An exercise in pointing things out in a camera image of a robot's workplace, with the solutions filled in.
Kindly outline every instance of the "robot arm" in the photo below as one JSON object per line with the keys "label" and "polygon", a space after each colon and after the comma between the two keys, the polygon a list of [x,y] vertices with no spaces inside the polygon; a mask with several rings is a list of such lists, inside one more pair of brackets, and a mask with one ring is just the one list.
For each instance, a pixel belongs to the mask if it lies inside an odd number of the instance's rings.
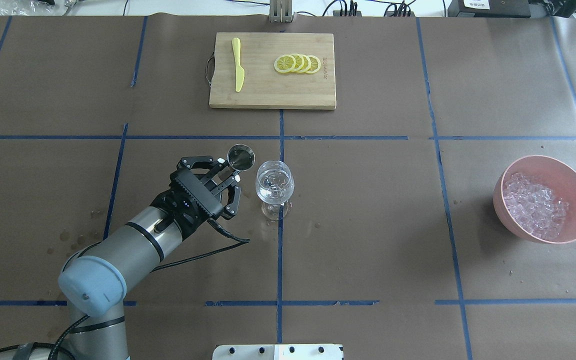
{"label": "robot arm", "polygon": [[[52,358],[45,348],[31,346],[29,350],[23,345],[23,349],[0,351],[0,360],[129,360],[123,305],[126,294],[152,271],[189,261],[158,266],[206,221],[238,243],[191,260],[248,241],[231,235],[216,220],[237,215],[241,193],[238,174],[250,169],[254,161],[251,148],[241,144],[230,149],[227,161],[212,156],[183,157],[170,174],[167,191],[108,238],[67,260],[58,282],[68,298],[73,326],[55,344]],[[224,191],[226,205],[222,204]],[[58,351],[67,333],[66,351]]]}

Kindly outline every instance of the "black device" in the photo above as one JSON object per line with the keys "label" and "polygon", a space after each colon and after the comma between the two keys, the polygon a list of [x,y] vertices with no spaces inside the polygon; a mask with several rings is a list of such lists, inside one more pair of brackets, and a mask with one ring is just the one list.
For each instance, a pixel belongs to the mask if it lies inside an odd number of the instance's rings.
{"label": "black device", "polygon": [[453,18],[530,18],[528,0],[452,0]]}

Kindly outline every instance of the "wooden cutting board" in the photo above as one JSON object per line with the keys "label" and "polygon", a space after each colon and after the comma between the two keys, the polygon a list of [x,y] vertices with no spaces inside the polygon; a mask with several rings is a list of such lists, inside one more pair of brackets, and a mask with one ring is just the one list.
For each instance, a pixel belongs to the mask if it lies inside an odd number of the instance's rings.
{"label": "wooden cutting board", "polygon": [[[246,71],[240,92],[235,92],[235,37],[241,40],[240,61]],[[321,69],[313,74],[275,71],[275,59],[292,53],[315,55],[321,59]],[[333,110],[336,106],[333,34],[217,33],[211,108]]]}

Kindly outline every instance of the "cable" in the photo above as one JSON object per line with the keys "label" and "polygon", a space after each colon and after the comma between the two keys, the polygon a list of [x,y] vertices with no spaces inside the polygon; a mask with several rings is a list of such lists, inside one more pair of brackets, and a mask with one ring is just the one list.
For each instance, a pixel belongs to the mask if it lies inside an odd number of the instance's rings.
{"label": "cable", "polygon": [[175,262],[170,262],[169,264],[165,264],[165,265],[156,266],[154,269],[152,269],[151,272],[160,271],[162,269],[166,269],[166,268],[170,268],[170,267],[176,267],[178,265],[193,262],[194,260],[207,258],[208,256],[219,254],[219,253],[222,253],[222,252],[227,251],[227,250],[235,249],[239,246],[242,246],[244,244],[248,244],[250,242],[250,239],[242,239],[241,237],[237,237],[237,236],[233,235],[232,233],[230,233],[228,230],[223,228],[217,221],[215,221],[212,218],[208,219],[208,224],[210,224],[210,226],[212,226],[213,229],[217,230],[217,232],[219,234],[224,235],[224,237],[227,237],[228,239],[233,239],[237,243],[231,244],[231,246],[222,247],[218,250],[213,250],[210,252],[202,253],[201,255],[188,257],[187,259],[183,259],[183,260],[179,260],[179,261],[175,261]]}
{"label": "cable", "polygon": [[[7,346],[4,348],[0,348],[0,353],[6,353],[6,351],[11,351],[11,350],[15,350],[18,349],[20,345],[12,345],[12,346]],[[48,344],[48,342],[34,342],[34,344],[32,344],[32,348],[36,349],[36,348],[42,348],[42,349],[52,349],[55,346],[55,344]],[[60,348],[59,349],[60,352],[66,354],[66,356],[68,356],[69,358],[71,358],[72,360],[75,360],[75,356],[73,355],[73,353],[71,353],[70,351],[64,349],[64,348]]]}
{"label": "cable", "polygon": [[170,264],[159,265],[159,266],[156,266],[154,269],[152,269],[151,272],[160,271],[160,270],[167,269],[167,268],[170,268],[170,267],[176,267],[176,266],[178,266],[178,265],[182,265],[182,264],[186,264],[186,263],[189,263],[189,262],[193,262],[194,260],[199,260],[199,259],[207,258],[208,256],[215,255],[215,254],[219,254],[219,253],[222,253],[222,252],[224,252],[224,251],[226,251],[226,250],[235,249],[235,248],[237,248],[237,247],[239,247],[239,246],[242,246],[242,245],[244,245],[244,244],[247,244],[247,242],[245,242],[245,243],[238,242],[238,243],[236,243],[236,244],[231,244],[231,246],[222,247],[222,248],[220,248],[219,250],[213,250],[213,251],[210,251],[210,252],[202,253],[201,255],[188,257],[187,259],[183,259],[183,260],[179,260],[179,261],[175,261],[175,262],[170,262]]}
{"label": "cable", "polygon": [[256,2],[256,1],[248,1],[248,0],[226,0],[227,2],[233,2],[233,3],[247,3],[247,4],[252,4],[252,5],[266,5],[266,6],[270,6],[269,3],[267,2]]}
{"label": "cable", "polygon": [[73,331],[74,328],[77,328],[77,326],[79,326],[81,323],[83,323],[84,321],[87,321],[87,319],[89,318],[89,315],[84,315],[81,317],[81,319],[78,319],[77,321],[73,322],[71,326],[68,326],[68,328],[66,329],[66,331],[64,331],[61,336],[57,339],[57,342],[54,343],[54,345],[52,346],[52,349],[50,350],[50,354],[48,355],[48,359],[47,360],[55,360],[57,358],[57,352],[59,351],[59,349],[62,346],[62,342],[64,342],[64,339],[66,339],[66,337],[68,336],[68,334],[71,333],[71,331]]}
{"label": "cable", "polygon": [[324,13],[321,14],[321,16],[326,16],[326,12],[328,11],[328,9],[330,9],[330,7],[331,7],[334,3],[336,3],[336,2],[339,2],[339,5],[340,5],[339,12],[340,12],[340,14],[342,14],[342,13],[344,12],[344,4],[345,4],[346,10],[348,9],[348,3],[346,2],[346,0],[332,0],[332,1],[328,4],[328,6],[326,6],[326,9],[324,10]]}

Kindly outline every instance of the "water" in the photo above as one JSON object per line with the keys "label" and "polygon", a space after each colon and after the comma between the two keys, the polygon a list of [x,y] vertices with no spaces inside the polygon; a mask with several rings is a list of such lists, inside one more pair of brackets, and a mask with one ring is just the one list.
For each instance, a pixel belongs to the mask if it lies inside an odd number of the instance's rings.
{"label": "water", "polygon": [[294,191],[295,182],[285,170],[272,168],[259,175],[256,194],[264,203],[283,204],[293,196]]}

